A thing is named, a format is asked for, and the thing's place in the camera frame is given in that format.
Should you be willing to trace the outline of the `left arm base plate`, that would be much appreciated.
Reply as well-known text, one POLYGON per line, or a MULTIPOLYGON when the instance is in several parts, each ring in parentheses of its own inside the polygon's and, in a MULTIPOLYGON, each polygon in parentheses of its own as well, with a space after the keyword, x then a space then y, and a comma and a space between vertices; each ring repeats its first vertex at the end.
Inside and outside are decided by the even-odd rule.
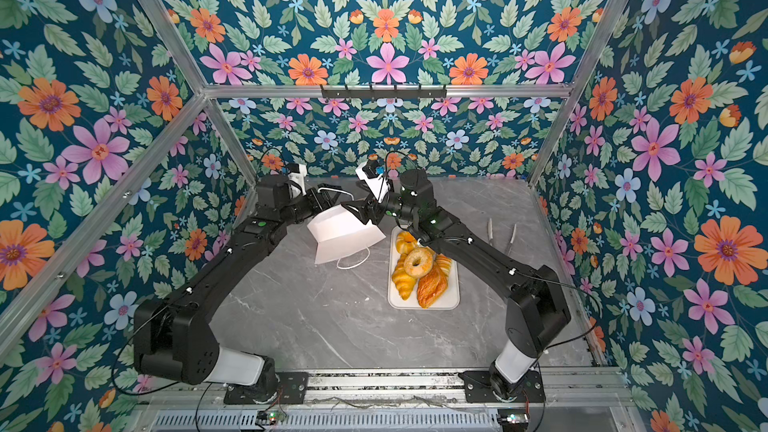
POLYGON ((307 372, 269 372, 254 385, 231 385, 224 396, 226 405, 300 405, 308 391, 307 372))

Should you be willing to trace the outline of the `fake croissant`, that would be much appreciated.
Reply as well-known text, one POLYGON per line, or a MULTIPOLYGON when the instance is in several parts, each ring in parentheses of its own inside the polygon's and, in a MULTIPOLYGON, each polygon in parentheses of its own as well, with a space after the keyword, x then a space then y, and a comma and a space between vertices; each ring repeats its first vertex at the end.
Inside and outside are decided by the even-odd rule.
POLYGON ((408 300, 410 298, 412 291, 417 284, 417 279, 405 271, 405 259, 405 255, 400 256, 391 276, 391 280, 402 300, 408 300))

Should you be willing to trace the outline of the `red white paper bag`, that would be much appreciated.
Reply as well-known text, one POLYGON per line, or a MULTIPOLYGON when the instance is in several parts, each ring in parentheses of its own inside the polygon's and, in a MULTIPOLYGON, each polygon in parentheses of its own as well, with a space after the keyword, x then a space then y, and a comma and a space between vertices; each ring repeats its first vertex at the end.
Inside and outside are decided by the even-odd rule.
POLYGON ((319 186, 317 192, 321 198, 324 198, 325 192, 329 192, 331 205, 324 206, 307 224, 307 229, 317 243, 316 265, 339 262, 363 250, 370 253, 370 248, 385 238, 377 225, 371 221, 361 222, 345 208, 345 203, 336 204, 333 198, 335 194, 354 198, 351 193, 329 185, 319 186))

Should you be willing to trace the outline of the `orange fake pretzel bread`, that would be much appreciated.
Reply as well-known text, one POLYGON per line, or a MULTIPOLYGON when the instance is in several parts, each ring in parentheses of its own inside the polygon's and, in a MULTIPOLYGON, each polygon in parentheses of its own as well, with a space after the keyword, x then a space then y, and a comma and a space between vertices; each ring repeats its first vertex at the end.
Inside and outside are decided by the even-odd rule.
POLYGON ((417 302, 423 309, 430 308, 447 290, 448 277, 439 269, 433 268, 419 279, 417 302))

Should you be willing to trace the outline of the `ring shaped fake bread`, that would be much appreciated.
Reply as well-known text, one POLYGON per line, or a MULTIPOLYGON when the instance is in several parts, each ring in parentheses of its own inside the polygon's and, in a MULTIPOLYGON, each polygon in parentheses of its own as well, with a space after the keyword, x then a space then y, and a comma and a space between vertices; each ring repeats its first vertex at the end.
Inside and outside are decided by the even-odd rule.
POLYGON ((417 240, 407 231, 400 232, 395 239, 395 250, 399 255, 408 255, 417 246, 417 240))

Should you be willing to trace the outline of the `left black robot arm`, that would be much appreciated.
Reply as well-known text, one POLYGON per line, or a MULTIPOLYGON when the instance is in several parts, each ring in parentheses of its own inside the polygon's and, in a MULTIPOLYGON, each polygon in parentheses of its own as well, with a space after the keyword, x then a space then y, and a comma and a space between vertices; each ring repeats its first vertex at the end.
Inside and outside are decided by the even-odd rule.
POLYGON ((269 175, 256 186, 254 211, 188 282, 163 299, 140 305, 134 315, 135 369, 171 382, 228 384, 253 391, 258 400, 278 388, 272 358, 222 346, 210 327, 219 306, 241 280, 300 224, 333 207, 340 194, 323 185, 302 189, 286 175, 269 175))

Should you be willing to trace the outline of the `long ridged fake bread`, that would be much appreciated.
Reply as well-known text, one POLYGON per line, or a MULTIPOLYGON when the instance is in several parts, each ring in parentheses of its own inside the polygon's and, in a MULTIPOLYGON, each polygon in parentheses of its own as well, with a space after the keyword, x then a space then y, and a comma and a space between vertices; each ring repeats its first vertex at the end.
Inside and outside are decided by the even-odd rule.
POLYGON ((444 276, 449 277, 453 261, 443 254, 437 254, 433 261, 434 268, 441 272, 444 276))

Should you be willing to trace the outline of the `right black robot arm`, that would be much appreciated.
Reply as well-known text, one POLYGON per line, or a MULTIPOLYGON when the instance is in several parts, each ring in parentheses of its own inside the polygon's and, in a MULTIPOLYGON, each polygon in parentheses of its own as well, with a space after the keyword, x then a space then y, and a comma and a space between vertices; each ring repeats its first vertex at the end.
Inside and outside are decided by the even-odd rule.
POLYGON ((571 321, 557 273, 521 263, 477 236, 437 203, 423 169, 405 171, 399 189, 375 160, 359 165, 356 175, 368 195, 343 207, 360 222, 377 225, 384 216, 393 217, 419 244, 458 262, 504 300, 507 342, 489 368, 489 387, 503 401, 515 398, 525 375, 571 321))

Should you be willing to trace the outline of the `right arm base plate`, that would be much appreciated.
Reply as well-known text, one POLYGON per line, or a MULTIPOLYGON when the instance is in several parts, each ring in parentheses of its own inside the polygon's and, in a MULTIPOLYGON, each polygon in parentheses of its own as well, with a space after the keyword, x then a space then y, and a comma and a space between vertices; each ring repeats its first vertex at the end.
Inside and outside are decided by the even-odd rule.
POLYGON ((543 404, 546 401, 542 376, 535 370, 529 370, 515 384, 509 384, 501 375, 486 370, 466 370, 459 372, 458 378, 463 382, 468 403, 543 404))

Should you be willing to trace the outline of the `pale fake bagel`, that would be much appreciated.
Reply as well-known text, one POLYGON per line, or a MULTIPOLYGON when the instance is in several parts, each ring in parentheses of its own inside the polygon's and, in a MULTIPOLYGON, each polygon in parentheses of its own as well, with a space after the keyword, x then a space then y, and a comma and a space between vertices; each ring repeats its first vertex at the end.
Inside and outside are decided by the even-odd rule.
POLYGON ((417 247, 405 257, 403 268, 410 277, 420 279, 433 269, 433 264, 434 253, 426 247, 417 247))

